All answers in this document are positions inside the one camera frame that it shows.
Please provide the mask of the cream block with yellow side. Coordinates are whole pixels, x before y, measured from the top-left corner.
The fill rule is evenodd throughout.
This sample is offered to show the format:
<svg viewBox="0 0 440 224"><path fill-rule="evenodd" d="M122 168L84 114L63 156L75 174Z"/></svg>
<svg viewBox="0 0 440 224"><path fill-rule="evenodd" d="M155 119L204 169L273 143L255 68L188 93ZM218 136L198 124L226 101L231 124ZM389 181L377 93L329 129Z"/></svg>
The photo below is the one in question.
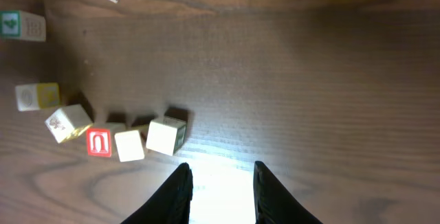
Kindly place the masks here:
<svg viewBox="0 0 440 224"><path fill-rule="evenodd" d="M55 82L17 85L15 94L19 111L38 111L61 104L59 85Z"/></svg>

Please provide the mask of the plain cream wooden block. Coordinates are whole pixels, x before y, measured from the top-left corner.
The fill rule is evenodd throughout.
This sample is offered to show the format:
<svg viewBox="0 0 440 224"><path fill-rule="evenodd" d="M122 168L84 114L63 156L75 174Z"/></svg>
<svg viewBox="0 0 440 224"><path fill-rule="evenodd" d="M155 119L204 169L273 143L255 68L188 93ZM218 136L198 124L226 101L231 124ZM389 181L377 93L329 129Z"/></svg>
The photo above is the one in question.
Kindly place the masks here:
<svg viewBox="0 0 440 224"><path fill-rule="evenodd" d="M152 120L148 127L146 148L173 156L184 143L186 122L163 116Z"/></svg>

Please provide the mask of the red U wooden block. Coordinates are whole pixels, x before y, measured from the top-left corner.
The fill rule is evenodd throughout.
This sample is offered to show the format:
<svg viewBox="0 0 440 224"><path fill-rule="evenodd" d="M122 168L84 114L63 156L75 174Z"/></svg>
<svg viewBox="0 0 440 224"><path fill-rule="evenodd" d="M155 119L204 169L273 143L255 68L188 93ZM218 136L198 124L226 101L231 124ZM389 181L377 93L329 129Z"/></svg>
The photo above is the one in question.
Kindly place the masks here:
<svg viewBox="0 0 440 224"><path fill-rule="evenodd" d="M115 134L126 131L123 123L95 124L86 131L87 153L94 157L112 157L117 154Z"/></svg>

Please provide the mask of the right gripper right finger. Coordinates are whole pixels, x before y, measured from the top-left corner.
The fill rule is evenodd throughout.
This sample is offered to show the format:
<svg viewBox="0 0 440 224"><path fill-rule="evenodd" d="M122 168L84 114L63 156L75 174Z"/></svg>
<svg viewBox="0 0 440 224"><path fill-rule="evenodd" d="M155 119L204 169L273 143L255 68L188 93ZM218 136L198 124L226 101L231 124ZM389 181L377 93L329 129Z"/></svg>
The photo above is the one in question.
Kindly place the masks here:
<svg viewBox="0 0 440 224"><path fill-rule="evenodd" d="M254 163L254 207L258 224L322 224L262 162Z"/></svg>

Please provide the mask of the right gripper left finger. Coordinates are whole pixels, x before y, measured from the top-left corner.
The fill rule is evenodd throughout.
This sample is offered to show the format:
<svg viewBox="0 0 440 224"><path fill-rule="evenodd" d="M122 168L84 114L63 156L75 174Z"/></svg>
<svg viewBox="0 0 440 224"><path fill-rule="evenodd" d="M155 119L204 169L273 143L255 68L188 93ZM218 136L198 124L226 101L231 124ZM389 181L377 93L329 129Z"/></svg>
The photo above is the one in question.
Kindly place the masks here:
<svg viewBox="0 0 440 224"><path fill-rule="evenodd" d="M121 224L189 224L193 174L180 164L155 193Z"/></svg>

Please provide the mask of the blue-edged number 3 block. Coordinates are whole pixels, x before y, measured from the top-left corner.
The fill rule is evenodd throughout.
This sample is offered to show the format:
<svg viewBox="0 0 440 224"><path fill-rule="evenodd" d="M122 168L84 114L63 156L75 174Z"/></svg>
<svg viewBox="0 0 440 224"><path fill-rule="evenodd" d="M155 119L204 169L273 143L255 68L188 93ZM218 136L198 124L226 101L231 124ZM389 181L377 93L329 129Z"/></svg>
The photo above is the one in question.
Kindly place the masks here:
<svg viewBox="0 0 440 224"><path fill-rule="evenodd" d="M149 125L145 124L115 134L115 144L120 162L137 161L145 158L144 145L148 131Z"/></svg>

